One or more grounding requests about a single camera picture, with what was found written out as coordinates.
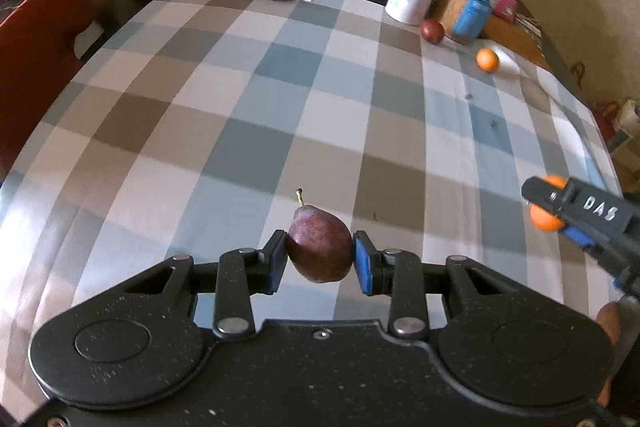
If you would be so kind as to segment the person's right hand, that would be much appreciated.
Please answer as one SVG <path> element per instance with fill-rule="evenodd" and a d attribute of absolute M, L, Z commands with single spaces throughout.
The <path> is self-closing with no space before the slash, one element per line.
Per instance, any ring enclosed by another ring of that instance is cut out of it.
<path fill-rule="evenodd" d="M 608 303 L 600 309 L 596 317 L 596 323 L 605 331 L 608 340 L 615 347 L 620 335 L 622 335 L 622 325 L 620 325 L 620 306 L 618 303 Z M 598 396 L 597 403 L 601 407 L 606 407 L 611 400 L 611 381 L 612 377 L 608 377 Z"/>

